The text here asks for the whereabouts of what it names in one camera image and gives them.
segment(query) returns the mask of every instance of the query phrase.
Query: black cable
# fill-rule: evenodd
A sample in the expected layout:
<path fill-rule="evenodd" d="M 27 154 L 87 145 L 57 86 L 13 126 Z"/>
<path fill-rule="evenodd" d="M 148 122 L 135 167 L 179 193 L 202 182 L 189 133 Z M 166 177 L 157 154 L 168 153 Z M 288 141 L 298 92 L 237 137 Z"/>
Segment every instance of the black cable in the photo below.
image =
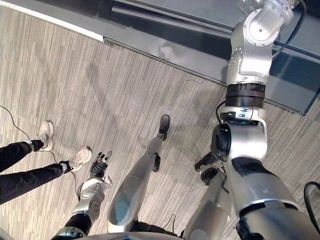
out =
<path fill-rule="evenodd" d="M 169 219 L 169 221 L 162 227 L 163 229 L 168 226 L 168 224 L 170 223 L 171 219 L 173 218 L 173 223 L 172 223 L 172 233 L 175 233 L 175 221 L 176 221 L 176 215 L 173 213 Z"/>
<path fill-rule="evenodd" d="M 10 117 L 11 117 L 13 126 L 14 126 L 16 129 L 18 129 L 18 130 L 20 130 L 21 132 L 23 132 L 23 133 L 26 135 L 26 137 L 27 137 L 29 140 L 31 140 L 30 137 L 28 136 L 28 134 L 26 134 L 26 133 L 25 133 L 24 131 L 22 131 L 19 127 L 17 127 L 17 125 L 15 124 L 15 121 L 14 121 L 14 118 L 13 118 L 11 112 L 10 112 L 6 107 L 4 107 L 4 106 L 2 106 L 2 105 L 0 105 L 0 107 L 3 108 L 3 109 L 5 109 L 5 110 L 10 114 Z M 38 152 L 49 152 L 49 153 L 51 153 L 52 156 L 53 156 L 54 162 L 55 162 L 56 164 L 58 163 L 57 160 L 56 160 L 55 154 L 54 154 L 52 151 L 42 151 L 42 150 L 39 150 Z M 75 189 L 75 194 L 77 195 L 77 197 L 78 197 L 78 199 L 79 199 L 79 196 L 78 196 L 78 193 L 77 193 L 77 179 L 76 179 L 76 175 L 75 175 L 73 172 L 71 172 L 71 173 L 72 173 L 72 175 L 73 175 L 73 177 L 74 177 L 74 189 Z"/>
<path fill-rule="evenodd" d="M 222 124 L 222 122 L 221 122 L 221 119 L 220 119 L 220 117 L 219 117 L 218 111 L 219 111 L 219 108 L 220 108 L 223 104 L 225 104 L 225 103 L 226 103 L 226 100 L 224 100 L 222 103 L 220 103 L 220 104 L 216 107 L 216 109 L 215 109 L 215 116 L 216 116 L 216 118 L 218 119 L 219 124 Z"/>
<path fill-rule="evenodd" d="M 278 55 L 289 45 L 289 43 L 291 42 L 291 40 L 296 36 L 297 32 L 299 31 L 304 19 L 305 19 L 305 16 L 307 14 L 307 6 L 306 6 L 306 3 L 304 2 L 304 0 L 298 0 L 300 2 L 300 4 L 302 5 L 303 7 L 303 12 L 299 18 L 299 21 L 296 23 L 291 35 L 289 36 L 288 40 L 285 42 L 285 44 L 278 50 L 276 51 L 273 56 L 272 56 L 272 60 L 275 60 Z"/>
<path fill-rule="evenodd" d="M 311 207 L 310 200 L 309 200 L 309 194 L 308 194 L 309 193 L 309 189 L 310 189 L 310 187 L 312 185 L 316 186 L 318 188 L 318 190 L 320 190 L 320 184 L 319 183 L 317 183 L 315 181 L 310 181 L 304 186 L 303 197 L 304 197 L 306 210 L 308 211 L 310 220 L 311 220 L 313 226 L 315 227 L 315 229 L 317 230 L 317 232 L 320 234 L 319 226 L 317 224 L 314 212 L 312 211 L 312 207 Z"/>
<path fill-rule="evenodd" d="M 227 181 L 227 175 L 224 176 L 224 179 L 223 179 L 222 182 L 221 182 L 221 188 L 222 188 L 227 194 L 229 194 L 228 189 L 225 188 L 225 183 L 226 183 L 226 181 Z"/>
<path fill-rule="evenodd" d="M 18 127 L 16 126 L 15 121 L 14 121 L 14 118 L 12 117 L 11 112 L 10 112 L 7 108 L 5 108 L 4 106 L 2 106 L 2 105 L 0 105 L 0 107 L 4 108 L 4 109 L 10 114 L 10 117 L 11 117 L 11 120 L 12 120 L 13 125 L 14 125 L 18 130 L 20 130 L 21 132 L 23 132 L 23 133 L 26 135 L 26 137 L 28 138 L 28 140 L 31 140 L 30 137 L 28 136 L 28 134 L 26 134 L 24 131 L 22 131 L 20 128 L 18 128 Z"/>

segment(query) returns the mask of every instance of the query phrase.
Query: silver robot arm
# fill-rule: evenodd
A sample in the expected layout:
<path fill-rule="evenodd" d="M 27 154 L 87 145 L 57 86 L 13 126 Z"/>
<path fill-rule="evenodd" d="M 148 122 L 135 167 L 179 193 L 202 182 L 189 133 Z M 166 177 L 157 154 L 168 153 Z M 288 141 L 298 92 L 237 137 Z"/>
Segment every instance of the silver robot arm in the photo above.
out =
<path fill-rule="evenodd" d="M 212 134 L 211 152 L 223 161 L 243 240 L 320 239 L 311 221 L 279 177 L 261 161 L 267 152 L 265 89 L 272 45 L 293 18 L 297 1 L 244 0 L 249 13 L 231 37 L 227 93 Z"/>
<path fill-rule="evenodd" d="M 105 193 L 112 186 L 110 177 L 104 176 L 111 155 L 112 151 L 106 155 L 101 152 L 97 154 L 91 165 L 90 178 L 79 187 L 79 202 L 71 218 L 51 240 L 71 240 L 88 236 L 90 228 L 99 217 Z"/>

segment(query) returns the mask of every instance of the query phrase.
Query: sneaker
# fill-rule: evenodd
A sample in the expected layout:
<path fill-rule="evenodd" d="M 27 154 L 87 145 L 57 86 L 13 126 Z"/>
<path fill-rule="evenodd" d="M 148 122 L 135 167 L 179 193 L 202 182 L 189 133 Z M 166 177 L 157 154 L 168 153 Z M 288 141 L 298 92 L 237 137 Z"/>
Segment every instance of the sneaker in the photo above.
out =
<path fill-rule="evenodd" d="M 39 132 L 34 137 L 34 140 L 40 140 L 43 146 L 40 148 L 43 151 L 50 151 L 54 147 L 52 135 L 54 134 L 54 125 L 50 121 L 44 121 Z"/>
<path fill-rule="evenodd" d="M 83 164 L 90 161 L 92 156 L 92 151 L 88 146 L 84 146 L 81 148 L 75 155 L 75 157 L 69 160 L 69 166 L 71 167 L 71 171 L 75 172 L 82 168 Z"/>

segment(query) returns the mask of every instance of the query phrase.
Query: robot leg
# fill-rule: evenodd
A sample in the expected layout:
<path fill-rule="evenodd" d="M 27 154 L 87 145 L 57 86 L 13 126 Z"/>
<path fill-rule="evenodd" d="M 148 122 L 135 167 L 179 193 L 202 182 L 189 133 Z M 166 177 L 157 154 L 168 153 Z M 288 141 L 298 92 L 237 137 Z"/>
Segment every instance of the robot leg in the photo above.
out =
<path fill-rule="evenodd" d="M 162 141 L 166 139 L 170 117 L 163 115 L 159 132 L 146 148 L 144 155 L 135 163 L 114 196 L 107 213 L 108 233 L 129 232 L 138 220 L 138 212 L 145 198 L 149 177 L 160 165 Z"/>

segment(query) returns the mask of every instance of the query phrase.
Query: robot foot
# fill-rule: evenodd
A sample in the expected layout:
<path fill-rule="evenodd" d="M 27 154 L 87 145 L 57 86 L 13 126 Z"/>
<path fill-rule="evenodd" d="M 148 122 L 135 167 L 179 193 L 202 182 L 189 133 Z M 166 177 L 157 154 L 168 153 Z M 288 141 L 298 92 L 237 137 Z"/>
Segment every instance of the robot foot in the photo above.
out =
<path fill-rule="evenodd" d="M 168 129 L 170 127 L 170 117 L 169 115 L 162 115 L 160 120 L 159 134 L 158 136 L 162 137 L 162 141 L 167 139 Z"/>

